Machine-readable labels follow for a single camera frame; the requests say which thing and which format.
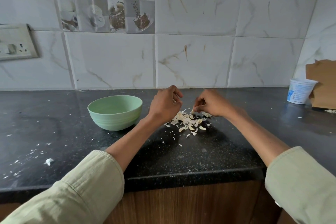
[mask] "bowl rim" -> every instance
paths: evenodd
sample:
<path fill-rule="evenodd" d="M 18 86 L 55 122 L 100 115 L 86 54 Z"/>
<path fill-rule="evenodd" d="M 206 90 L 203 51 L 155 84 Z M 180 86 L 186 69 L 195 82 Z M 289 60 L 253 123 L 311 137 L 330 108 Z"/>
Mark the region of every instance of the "bowl rim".
<path fill-rule="evenodd" d="M 111 98 L 111 97 L 120 97 L 120 96 L 128 96 L 128 97 L 133 97 L 133 98 L 140 99 L 140 100 L 141 100 L 141 104 L 140 104 L 137 108 L 134 108 L 134 109 L 129 110 L 129 111 L 127 111 L 127 112 L 118 112 L 118 113 L 98 113 L 98 112 L 91 111 L 91 110 L 89 109 L 89 106 L 90 106 L 92 103 L 94 103 L 94 102 L 96 102 L 96 101 L 98 101 L 98 100 L 100 100 L 100 99 L 103 99 L 103 98 Z M 122 114 L 122 113 L 132 112 L 132 111 L 138 109 L 139 107 L 141 107 L 142 104 L 143 104 L 143 101 L 142 101 L 141 98 L 138 98 L 138 97 L 136 97 L 136 96 L 132 96 L 132 95 L 113 95 L 113 96 L 107 96 L 107 97 L 103 97 L 103 98 L 96 99 L 95 101 L 92 101 L 92 102 L 87 106 L 87 110 L 89 111 L 89 113 L 92 112 L 92 113 L 94 113 L 94 114 L 99 114 L 99 115 L 118 115 L 118 114 Z"/>

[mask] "hand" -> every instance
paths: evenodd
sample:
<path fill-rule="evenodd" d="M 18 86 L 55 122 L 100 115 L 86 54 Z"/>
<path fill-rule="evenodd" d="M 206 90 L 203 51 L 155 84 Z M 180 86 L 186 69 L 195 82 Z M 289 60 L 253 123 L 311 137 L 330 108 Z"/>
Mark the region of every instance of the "hand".
<path fill-rule="evenodd" d="M 231 119 L 237 114 L 247 116 L 245 110 L 233 106 L 213 89 L 204 90 L 200 96 L 196 98 L 192 109 L 195 112 L 207 112 L 213 116 L 223 116 L 226 119 Z"/>
<path fill-rule="evenodd" d="M 159 90 L 150 104 L 148 116 L 160 125 L 171 121 L 182 106 L 180 100 L 182 97 L 183 94 L 174 85 L 168 89 Z"/>

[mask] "cardboard piece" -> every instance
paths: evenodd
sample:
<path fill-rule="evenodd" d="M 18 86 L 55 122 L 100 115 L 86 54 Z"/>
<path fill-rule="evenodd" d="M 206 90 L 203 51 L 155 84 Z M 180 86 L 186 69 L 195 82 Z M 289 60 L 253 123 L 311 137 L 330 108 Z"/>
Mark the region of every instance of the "cardboard piece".
<path fill-rule="evenodd" d="M 312 107 L 336 109 L 336 60 L 306 65 L 306 78 L 318 81 L 309 96 Z"/>

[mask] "green shirt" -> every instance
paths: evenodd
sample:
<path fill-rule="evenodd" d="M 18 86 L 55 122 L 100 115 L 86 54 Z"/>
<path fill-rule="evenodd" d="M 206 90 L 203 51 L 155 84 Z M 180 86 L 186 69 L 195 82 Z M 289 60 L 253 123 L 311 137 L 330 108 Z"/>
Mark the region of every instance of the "green shirt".
<path fill-rule="evenodd" d="M 336 178 L 301 147 L 279 155 L 265 186 L 298 223 L 336 223 Z M 108 153 L 94 150 L 48 190 L 1 224 L 103 223 L 124 194 L 124 175 Z"/>

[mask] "countertop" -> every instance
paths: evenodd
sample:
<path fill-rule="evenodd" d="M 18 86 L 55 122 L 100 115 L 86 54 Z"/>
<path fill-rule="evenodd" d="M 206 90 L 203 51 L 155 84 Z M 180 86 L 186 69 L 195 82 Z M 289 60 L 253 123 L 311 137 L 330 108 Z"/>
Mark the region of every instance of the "countertop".
<path fill-rule="evenodd" d="M 336 174 L 336 115 L 288 103 L 288 88 L 218 90 L 289 146 L 302 146 Z M 181 110 L 189 113 L 201 91 L 182 89 Z M 142 118 L 156 92 L 0 92 L 0 203 L 28 200 L 61 179 L 92 150 L 105 150 L 131 129 L 99 128 L 87 111 L 90 102 L 134 95 L 143 100 Z M 207 122 L 211 123 L 207 131 L 189 138 L 176 126 L 160 127 L 125 171 L 125 192 L 263 179 L 266 167 L 240 132 L 221 117 Z M 54 160 L 50 166 L 44 164 L 48 158 Z"/>

